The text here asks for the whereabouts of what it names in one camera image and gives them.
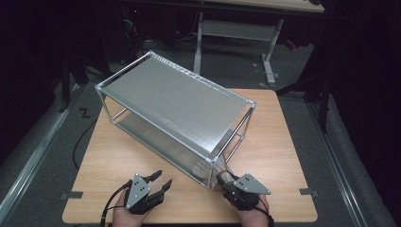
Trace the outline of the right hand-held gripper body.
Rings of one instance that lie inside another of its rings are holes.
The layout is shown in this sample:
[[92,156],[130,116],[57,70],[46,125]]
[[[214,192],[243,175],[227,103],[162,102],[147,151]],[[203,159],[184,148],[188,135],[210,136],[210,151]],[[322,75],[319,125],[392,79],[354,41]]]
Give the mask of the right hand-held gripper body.
[[223,186],[223,197],[240,211],[249,211],[258,204],[259,195],[269,195],[270,190],[250,173],[238,177],[234,183]]

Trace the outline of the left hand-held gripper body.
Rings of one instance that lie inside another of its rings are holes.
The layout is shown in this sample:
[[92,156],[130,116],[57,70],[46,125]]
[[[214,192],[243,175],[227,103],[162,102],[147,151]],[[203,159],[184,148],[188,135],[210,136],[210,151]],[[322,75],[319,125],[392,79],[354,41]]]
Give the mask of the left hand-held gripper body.
[[155,198],[150,195],[151,188],[144,177],[136,173],[126,192],[125,208],[134,215],[143,215],[164,201],[164,196]]

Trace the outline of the grey two-tier shoe rack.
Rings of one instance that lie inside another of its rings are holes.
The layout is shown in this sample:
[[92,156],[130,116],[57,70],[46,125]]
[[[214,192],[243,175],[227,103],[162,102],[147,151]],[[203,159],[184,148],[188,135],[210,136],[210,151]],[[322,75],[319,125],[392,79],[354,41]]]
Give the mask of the grey two-tier shoe rack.
[[110,121],[211,189],[256,103],[149,51],[96,86]]

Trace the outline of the person's right hand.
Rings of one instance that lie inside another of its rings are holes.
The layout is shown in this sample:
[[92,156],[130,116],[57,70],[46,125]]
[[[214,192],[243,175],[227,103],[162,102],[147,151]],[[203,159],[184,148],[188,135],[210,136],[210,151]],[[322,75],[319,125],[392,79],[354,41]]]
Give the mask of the person's right hand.
[[245,223],[246,221],[268,220],[266,214],[270,211],[270,206],[266,199],[266,196],[264,194],[260,194],[258,204],[254,209],[249,211],[240,211],[235,207],[234,209],[239,215],[241,222]]

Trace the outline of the person's left hand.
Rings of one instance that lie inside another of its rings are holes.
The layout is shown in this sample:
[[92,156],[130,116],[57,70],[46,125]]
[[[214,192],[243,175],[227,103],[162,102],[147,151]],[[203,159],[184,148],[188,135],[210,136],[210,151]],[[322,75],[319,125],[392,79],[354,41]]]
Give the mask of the person's left hand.
[[115,208],[113,210],[113,221],[115,219],[141,219],[145,220],[149,211],[147,211],[143,215],[134,215],[129,210],[127,210],[124,206],[125,192],[122,192],[118,201],[115,203]]

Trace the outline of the grey tape piece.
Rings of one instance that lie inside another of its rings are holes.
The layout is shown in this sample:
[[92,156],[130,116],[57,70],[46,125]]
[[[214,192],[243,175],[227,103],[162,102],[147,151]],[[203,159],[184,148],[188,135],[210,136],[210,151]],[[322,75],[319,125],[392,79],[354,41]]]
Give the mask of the grey tape piece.
[[311,198],[316,198],[319,196],[319,193],[317,190],[314,190],[312,188],[300,188],[299,189],[301,195],[309,195]]
[[81,199],[83,192],[70,191],[66,193],[61,193],[60,200],[67,201],[68,199]]

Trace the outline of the black metal stand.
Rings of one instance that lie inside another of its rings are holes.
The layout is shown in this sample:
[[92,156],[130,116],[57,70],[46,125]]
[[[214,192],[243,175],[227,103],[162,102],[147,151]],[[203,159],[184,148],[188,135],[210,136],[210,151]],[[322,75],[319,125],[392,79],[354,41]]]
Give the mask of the black metal stand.
[[321,73],[311,76],[307,79],[300,79],[299,81],[290,84],[282,89],[276,91],[278,96],[282,96],[291,91],[305,91],[303,99],[305,102],[320,102],[320,109],[318,114],[318,123],[321,130],[327,133],[326,117],[329,111],[328,101],[330,94],[330,85],[333,78],[332,73]]
[[70,104],[72,89],[70,88],[70,77],[73,77],[76,84],[83,85],[88,83],[86,76],[84,58],[80,55],[69,55],[62,61],[61,70],[61,108],[63,113]]

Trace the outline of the white-legged desk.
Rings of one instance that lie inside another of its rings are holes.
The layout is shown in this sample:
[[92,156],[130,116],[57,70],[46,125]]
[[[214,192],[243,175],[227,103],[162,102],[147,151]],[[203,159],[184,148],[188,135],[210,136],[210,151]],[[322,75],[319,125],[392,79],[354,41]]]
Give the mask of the white-legged desk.
[[[224,4],[248,10],[262,9],[277,13],[317,13],[318,15],[324,13],[323,5],[320,2],[315,3],[315,0],[200,0],[200,4],[203,7],[205,7],[205,3]],[[221,20],[205,20],[203,13],[200,12],[198,18],[197,49],[193,66],[194,72],[197,74],[201,72],[201,44],[204,35],[268,42],[269,46],[266,52],[261,55],[261,61],[268,85],[274,86],[276,84],[276,74],[271,69],[270,58],[284,21],[284,17],[280,16],[274,26],[266,26]]]

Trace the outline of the dark computer with red light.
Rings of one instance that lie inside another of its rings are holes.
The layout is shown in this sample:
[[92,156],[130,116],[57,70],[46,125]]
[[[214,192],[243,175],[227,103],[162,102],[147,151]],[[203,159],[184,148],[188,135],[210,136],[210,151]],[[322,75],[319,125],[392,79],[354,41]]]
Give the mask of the dark computer with red light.
[[121,14],[123,19],[123,31],[128,40],[132,42],[139,34],[139,8],[122,6]]

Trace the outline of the aluminium floor rail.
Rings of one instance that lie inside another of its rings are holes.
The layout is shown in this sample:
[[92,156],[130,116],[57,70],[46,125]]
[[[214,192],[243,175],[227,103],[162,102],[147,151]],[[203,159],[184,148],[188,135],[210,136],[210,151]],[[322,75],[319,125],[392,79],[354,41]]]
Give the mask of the aluminium floor rail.
[[47,155],[56,133],[70,113],[71,106],[84,89],[85,85],[75,84],[71,89],[70,102],[65,104],[61,98],[61,86],[57,85],[58,97],[52,106],[40,117],[21,144],[0,166],[0,226],[6,223],[24,196]]
[[319,122],[319,113],[315,104],[306,103],[306,108],[311,115],[312,121],[317,128],[319,136],[323,141],[324,152],[327,156],[328,164],[332,171],[333,177],[337,183],[342,200],[348,210],[351,220],[355,227],[368,227],[366,219],[357,202],[357,198],[353,188],[351,187],[336,155],[334,147],[326,132],[323,131]]

